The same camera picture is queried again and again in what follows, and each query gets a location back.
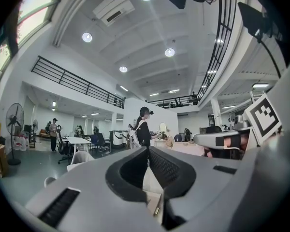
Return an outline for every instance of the desk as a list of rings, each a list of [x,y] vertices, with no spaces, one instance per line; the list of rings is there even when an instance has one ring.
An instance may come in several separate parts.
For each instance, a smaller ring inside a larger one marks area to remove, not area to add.
[[[85,140],[81,137],[67,137],[67,140],[69,141],[70,144],[74,144],[74,154],[76,153],[76,145],[91,143],[90,141]]]
[[[195,155],[195,156],[202,156],[204,155],[204,147],[200,145],[196,145],[195,143],[184,145],[184,142],[175,142],[173,144],[172,150],[190,154],[190,155]]]

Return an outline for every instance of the white backpack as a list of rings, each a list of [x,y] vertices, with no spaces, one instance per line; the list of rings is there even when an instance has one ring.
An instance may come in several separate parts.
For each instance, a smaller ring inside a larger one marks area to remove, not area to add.
[[[130,149],[141,147],[139,139],[137,138],[137,135],[136,135],[136,131],[143,124],[143,122],[144,122],[144,120],[141,120],[139,123],[139,126],[136,128],[136,130],[130,131]]]

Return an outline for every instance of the pillar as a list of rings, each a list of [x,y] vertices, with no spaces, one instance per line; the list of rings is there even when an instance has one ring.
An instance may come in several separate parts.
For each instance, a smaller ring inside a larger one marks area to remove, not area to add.
[[[213,108],[215,126],[219,126],[220,128],[222,128],[222,119],[221,119],[221,115],[220,115],[220,108],[219,108],[218,100],[216,98],[212,98],[211,104],[212,104],[212,108]]]
[[[111,131],[115,131],[115,128],[116,128],[116,119],[117,119],[117,113],[113,113],[112,114]]]

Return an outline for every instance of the black office chair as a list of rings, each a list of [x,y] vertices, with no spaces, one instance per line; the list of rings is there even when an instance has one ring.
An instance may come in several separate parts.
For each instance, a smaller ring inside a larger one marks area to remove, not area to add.
[[[210,126],[206,128],[206,134],[209,133],[218,133],[222,132],[221,128],[219,126]],[[209,148],[209,150],[204,150],[205,154],[204,156],[207,157],[207,153],[210,151],[212,153],[212,156],[214,158],[223,158],[223,159],[240,159],[240,153],[237,149],[212,149]]]
[[[59,134],[59,146],[58,146],[58,152],[61,154],[61,155],[65,155],[64,157],[62,157],[62,159],[60,159],[58,161],[58,164],[60,164],[61,161],[63,160],[68,160],[68,165],[70,164],[70,160],[72,159],[72,155],[71,155],[71,145],[69,145],[69,142],[67,142],[65,145],[63,144],[63,141],[62,141],[62,137],[61,137],[61,134],[60,132],[58,132]]]

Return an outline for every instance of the black vent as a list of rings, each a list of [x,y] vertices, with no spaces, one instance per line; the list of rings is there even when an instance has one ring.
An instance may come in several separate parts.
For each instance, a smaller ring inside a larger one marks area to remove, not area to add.
[[[79,193],[79,191],[66,188],[39,218],[49,226],[56,227]]]
[[[111,20],[115,19],[117,16],[121,15],[120,11],[117,11],[115,14],[113,14],[111,17],[107,18],[107,22],[110,22]]]

